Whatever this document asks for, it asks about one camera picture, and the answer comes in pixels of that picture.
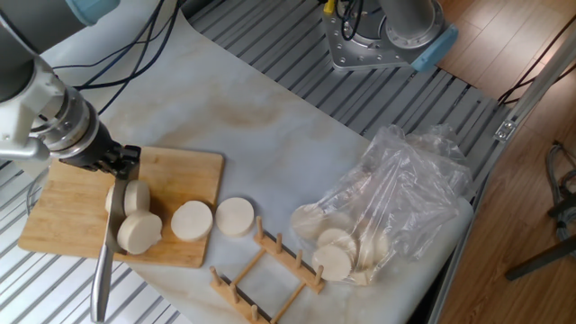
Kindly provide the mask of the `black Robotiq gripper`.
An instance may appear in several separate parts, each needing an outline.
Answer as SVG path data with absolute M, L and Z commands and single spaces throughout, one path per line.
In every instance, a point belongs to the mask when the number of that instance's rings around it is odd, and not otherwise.
M 103 171 L 116 179 L 126 180 L 140 164 L 141 147 L 114 141 L 107 128 L 100 123 L 92 142 L 72 157 L 59 157 L 62 163 L 88 171 Z

